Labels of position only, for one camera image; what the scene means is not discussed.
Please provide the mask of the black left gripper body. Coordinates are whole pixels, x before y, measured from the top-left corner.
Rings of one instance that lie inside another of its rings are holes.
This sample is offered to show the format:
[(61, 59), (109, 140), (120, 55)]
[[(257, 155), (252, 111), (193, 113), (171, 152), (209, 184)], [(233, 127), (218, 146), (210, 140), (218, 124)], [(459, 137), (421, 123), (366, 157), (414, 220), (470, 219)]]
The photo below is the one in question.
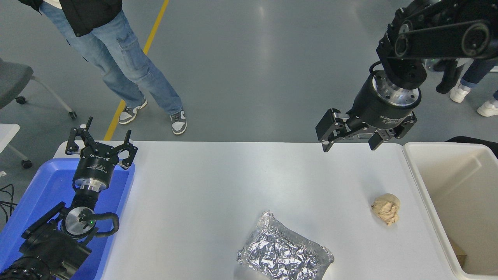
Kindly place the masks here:
[(74, 174), (74, 183), (82, 184), (83, 180), (92, 179), (101, 184), (109, 184), (114, 167), (119, 162), (114, 147), (104, 143), (96, 143), (97, 151), (91, 146), (81, 150), (80, 161)]

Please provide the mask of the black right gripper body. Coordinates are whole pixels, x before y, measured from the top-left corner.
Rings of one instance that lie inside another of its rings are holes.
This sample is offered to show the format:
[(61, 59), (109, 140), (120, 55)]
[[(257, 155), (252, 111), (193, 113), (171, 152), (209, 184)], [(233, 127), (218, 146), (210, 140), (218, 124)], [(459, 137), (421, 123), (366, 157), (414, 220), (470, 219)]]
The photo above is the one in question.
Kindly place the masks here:
[(387, 76), (368, 76), (347, 112), (346, 123), (351, 130), (368, 126), (370, 133), (407, 133), (417, 121), (416, 107), (417, 89), (398, 87)]

